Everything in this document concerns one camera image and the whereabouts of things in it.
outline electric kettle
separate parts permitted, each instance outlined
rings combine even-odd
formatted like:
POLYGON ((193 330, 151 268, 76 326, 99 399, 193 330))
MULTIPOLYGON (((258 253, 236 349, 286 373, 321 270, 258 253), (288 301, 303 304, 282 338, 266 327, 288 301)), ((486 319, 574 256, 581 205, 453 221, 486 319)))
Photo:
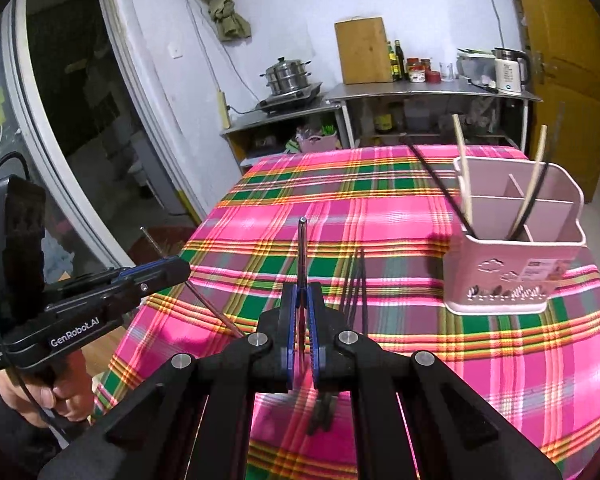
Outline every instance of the electric kettle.
POLYGON ((494 49, 496 56, 496 86, 503 94, 520 95, 522 85, 527 84, 531 75, 531 62, 525 52, 511 50, 509 48, 494 49), (525 78, 520 74, 520 63, 525 64, 525 78))

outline black chopstick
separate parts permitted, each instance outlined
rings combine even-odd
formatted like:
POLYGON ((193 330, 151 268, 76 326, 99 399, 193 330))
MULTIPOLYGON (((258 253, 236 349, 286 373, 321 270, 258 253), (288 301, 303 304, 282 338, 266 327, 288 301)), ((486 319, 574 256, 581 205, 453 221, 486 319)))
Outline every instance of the black chopstick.
POLYGON ((340 306, 338 307, 338 310, 343 313, 345 313, 345 308, 346 308, 345 298, 347 296, 347 288, 349 286, 349 279, 350 279, 351 267, 353 265, 353 258, 354 258, 353 254, 349 258, 347 258, 344 262, 344 267, 342 269, 344 283, 342 284, 342 295, 340 296, 340 306))
POLYGON ((545 151, 544 154, 544 164, 542 165, 542 171, 540 172, 540 177, 538 177, 538 182, 536 183, 536 187, 531 194, 531 199, 529 200, 529 204, 526 206, 525 211, 522 213, 520 217, 520 222, 516 226, 515 230, 512 232, 509 237, 510 241, 516 241, 522 234, 522 231, 525 228, 525 223, 531 215, 531 210, 534 208, 536 204, 536 199, 540 194, 540 190, 542 189, 542 184, 544 184, 544 178, 546 177, 547 171, 549 170, 549 164, 551 163, 551 159, 554 156, 555 147, 558 144, 558 136, 560 134, 560 128, 562 126, 562 120, 564 119, 564 101, 560 101, 560 105, 558 106, 558 116, 555 118, 554 125, 554 134, 551 138, 551 146, 548 150, 545 151))
POLYGON ((472 237, 478 239, 478 237, 475 235, 474 229, 471 227, 471 224, 469 224, 466 217, 464 216, 464 213, 460 210, 460 206, 456 203, 454 198, 451 196, 451 193, 449 193, 449 190, 442 183, 442 180, 440 179, 438 174, 433 170, 433 168, 425 160, 425 158, 424 158, 424 156, 422 156, 422 153, 420 152, 420 150, 418 148, 416 148, 416 145, 413 142, 411 142, 411 139, 409 138, 409 136, 404 136, 404 139, 405 139, 405 142, 407 143, 407 146, 409 147, 409 149, 413 152, 413 155, 415 155, 416 158, 418 159, 418 161, 420 162, 420 164, 422 164, 424 166, 424 169, 427 170, 427 173, 429 173, 429 176, 433 179, 433 182, 435 182, 436 186, 438 186, 438 189, 445 196, 446 201, 449 202, 449 205, 453 208, 454 213, 456 213, 456 216, 458 217, 458 219, 460 220, 460 222, 466 229, 466 233, 469 236, 472 236, 472 237))
POLYGON ((362 334, 368 335, 369 312, 366 304, 366 264, 364 247, 360 247, 360 279, 362 280, 362 334))

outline yellow door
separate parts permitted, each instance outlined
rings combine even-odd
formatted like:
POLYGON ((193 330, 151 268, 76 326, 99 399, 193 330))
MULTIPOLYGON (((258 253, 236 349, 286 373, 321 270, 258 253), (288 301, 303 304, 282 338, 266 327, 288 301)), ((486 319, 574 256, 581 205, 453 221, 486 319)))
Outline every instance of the yellow door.
POLYGON ((600 176, 600 17, 589 0, 522 0, 531 44, 536 107, 531 135, 535 152, 542 124, 565 114, 553 162, 593 198, 600 176))

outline red jar lid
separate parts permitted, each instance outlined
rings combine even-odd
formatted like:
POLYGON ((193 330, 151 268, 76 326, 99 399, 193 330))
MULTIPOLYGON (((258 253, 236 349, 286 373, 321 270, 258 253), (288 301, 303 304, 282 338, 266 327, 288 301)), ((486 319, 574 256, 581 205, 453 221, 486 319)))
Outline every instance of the red jar lid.
POLYGON ((425 72, 425 81, 427 83, 440 83, 442 82, 442 78, 440 77, 440 72, 437 70, 427 70, 425 72))

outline wooden chopstick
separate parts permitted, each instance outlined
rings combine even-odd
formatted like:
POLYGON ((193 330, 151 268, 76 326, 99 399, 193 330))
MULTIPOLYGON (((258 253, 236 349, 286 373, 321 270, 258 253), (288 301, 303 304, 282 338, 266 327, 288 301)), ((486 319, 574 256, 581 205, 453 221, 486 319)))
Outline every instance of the wooden chopstick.
POLYGON ((464 187, 461 189, 462 203, 464 204, 464 214, 469 224, 474 223, 474 212, 471 204, 471 180, 469 179, 469 163, 466 160, 466 146, 464 145, 464 135, 458 114, 453 114, 454 130, 456 131, 456 142, 458 143, 458 152, 460 153, 460 167, 462 168, 462 179, 464 187))
POLYGON ((510 239, 512 234, 517 230, 520 225, 520 220, 522 219, 522 215, 525 213, 526 208, 531 202, 531 195, 536 188, 538 183, 538 177, 540 176, 540 167, 542 165, 542 159, 544 158, 544 148, 546 145, 546 124, 543 124, 540 128, 540 139, 538 140, 538 149, 536 150, 536 161, 534 163, 534 168, 531 171, 531 180, 529 181, 528 186, 526 186, 525 199, 522 201, 522 205, 518 210, 518 215, 516 216, 516 221, 513 222, 511 229, 509 230, 509 234, 507 235, 507 239, 510 239))

